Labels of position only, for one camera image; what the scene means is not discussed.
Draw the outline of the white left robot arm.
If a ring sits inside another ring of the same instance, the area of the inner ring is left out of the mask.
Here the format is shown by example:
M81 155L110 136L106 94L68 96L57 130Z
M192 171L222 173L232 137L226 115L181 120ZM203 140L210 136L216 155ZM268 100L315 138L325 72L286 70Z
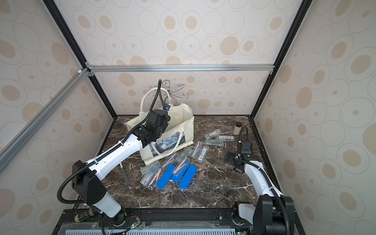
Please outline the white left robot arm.
M160 138L169 121L167 111L152 110L144 121L105 153L86 163L76 162L72 167L71 186L83 203L95 207L109 218L118 216L122 206L107 192L102 180L126 158Z

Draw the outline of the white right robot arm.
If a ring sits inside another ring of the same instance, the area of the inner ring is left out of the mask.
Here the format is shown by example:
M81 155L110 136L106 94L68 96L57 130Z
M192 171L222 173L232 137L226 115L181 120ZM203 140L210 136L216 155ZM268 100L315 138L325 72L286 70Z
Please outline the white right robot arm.
M249 177L258 196L255 206L246 202L234 203L232 217L235 225L250 223L252 235L293 235L295 204L273 184L263 163L253 154L252 144L238 141L237 152L228 152L225 161Z

